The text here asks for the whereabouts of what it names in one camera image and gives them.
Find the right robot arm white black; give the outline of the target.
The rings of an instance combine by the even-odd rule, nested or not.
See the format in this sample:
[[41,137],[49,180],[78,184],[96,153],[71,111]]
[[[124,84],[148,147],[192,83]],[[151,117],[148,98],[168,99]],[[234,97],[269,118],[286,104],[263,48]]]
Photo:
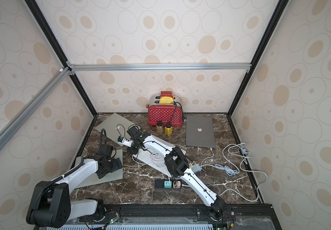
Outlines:
[[150,151],[163,157],[167,172],[175,179],[180,179],[190,186],[203,201],[204,205],[210,208],[209,215],[214,220],[221,220],[226,209],[225,201],[210,190],[189,167],[188,161],[178,146],[170,146],[161,143],[155,136],[138,127],[132,126],[127,130],[130,139],[118,137],[118,142],[127,146],[127,152],[136,155],[139,150]]

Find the black power strip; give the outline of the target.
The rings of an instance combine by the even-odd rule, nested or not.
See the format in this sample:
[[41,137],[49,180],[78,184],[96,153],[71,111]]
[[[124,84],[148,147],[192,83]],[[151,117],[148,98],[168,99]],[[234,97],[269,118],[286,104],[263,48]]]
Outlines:
[[172,183],[176,180],[166,180],[166,179],[156,179],[155,180],[155,189],[157,190],[171,190],[174,188],[164,188],[164,181],[171,181]]

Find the pink plug adapter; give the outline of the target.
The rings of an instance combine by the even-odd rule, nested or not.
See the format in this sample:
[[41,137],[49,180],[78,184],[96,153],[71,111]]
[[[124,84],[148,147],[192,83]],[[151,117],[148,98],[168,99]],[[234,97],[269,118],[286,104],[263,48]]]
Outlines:
[[172,185],[173,185],[174,189],[181,189],[182,188],[182,183],[181,183],[181,181],[178,181],[178,180],[174,181]]

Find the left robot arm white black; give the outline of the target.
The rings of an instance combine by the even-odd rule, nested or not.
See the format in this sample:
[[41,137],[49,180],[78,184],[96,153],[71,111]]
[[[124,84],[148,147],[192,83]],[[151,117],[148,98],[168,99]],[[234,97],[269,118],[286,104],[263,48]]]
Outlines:
[[103,200],[90,198],[71,202],[70,194],[91,175],[101,179],[121,168],[122,163],[116,157],[114,148],[108,144],[100,144],[96,154],[81,157],[80,163],[73,169],[35,186],[26,222],[38,227],[60,228],[67,221],[82,216],[102,220],[106,215]]

